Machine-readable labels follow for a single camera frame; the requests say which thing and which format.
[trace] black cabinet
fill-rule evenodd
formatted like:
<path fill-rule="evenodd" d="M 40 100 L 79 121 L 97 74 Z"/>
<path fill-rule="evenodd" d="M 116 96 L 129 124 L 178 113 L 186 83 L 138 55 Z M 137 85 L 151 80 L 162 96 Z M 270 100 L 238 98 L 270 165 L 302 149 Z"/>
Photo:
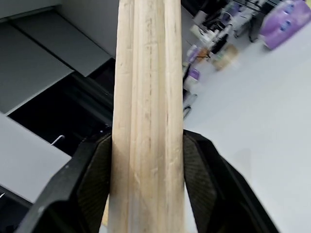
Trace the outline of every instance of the black cabinet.
<path fill-rule="evenodd" d="M 93 80 L 71 74 L 9 117 L 49 143 L 59 138 L 55 146 L 72 156 L 85 138 L 111 127 L 106 95 Z"/>

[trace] desk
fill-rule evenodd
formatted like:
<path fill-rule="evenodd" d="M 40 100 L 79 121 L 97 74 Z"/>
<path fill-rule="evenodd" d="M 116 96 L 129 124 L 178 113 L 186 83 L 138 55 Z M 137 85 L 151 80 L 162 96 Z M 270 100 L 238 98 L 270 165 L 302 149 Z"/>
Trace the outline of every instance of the desk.
<path fill-rule="evenodd" d="M 310 32 L 274 51 L 234 39 L 243 51 L 233 64 L 198 67 L 207 80 L 185 120 L 246 178 L 282 233 L 311 229 Z"/>

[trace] wood grain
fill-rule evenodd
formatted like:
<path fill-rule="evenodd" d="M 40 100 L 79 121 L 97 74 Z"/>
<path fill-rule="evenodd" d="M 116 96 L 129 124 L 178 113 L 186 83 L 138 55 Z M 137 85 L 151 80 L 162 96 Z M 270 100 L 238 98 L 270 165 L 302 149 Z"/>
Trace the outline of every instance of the wood grain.
<path fill-rule="evenodd" d="M 180 0 L 120 0 L 110 233 L 182 233 Z"/>

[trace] cluttered shelf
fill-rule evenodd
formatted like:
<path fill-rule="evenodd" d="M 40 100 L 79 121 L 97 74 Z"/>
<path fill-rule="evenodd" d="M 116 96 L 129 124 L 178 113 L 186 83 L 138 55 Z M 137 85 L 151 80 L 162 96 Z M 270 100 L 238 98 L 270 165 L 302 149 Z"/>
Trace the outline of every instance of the cluttered shelf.
<path fill-rule="evenodd" d="M 244 53 L 252 51 L 252 47 L 259 48 L 258 53 L 251 52 L 257 57 L 270 53 L 307 25 L 311 21 L 308 4 L 303 0 L 236 0 L 225 6 L 219 4 L 219 9 L 214 8 L 209 14 L 199 12 L 190 28 L 197 43 L 188 50 L 183 63 L 184 117 L 215 73 L 232 65 L 240 66 L 236 60 L 242 53 L 242 57 L 247 57 Z"/>

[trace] white tabletop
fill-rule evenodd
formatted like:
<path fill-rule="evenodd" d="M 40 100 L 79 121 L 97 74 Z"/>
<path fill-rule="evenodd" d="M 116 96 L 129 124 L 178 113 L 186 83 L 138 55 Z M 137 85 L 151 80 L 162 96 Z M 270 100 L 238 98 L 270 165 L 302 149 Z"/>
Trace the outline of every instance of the white tabletop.
<path fill-rule="evenodd" d="M 274 51 L 233 40 L 237 60 L 198 69 L 203 91 L 185 128 L 212 140 L 280 232 L 311 230 L 311 24 Z"/>

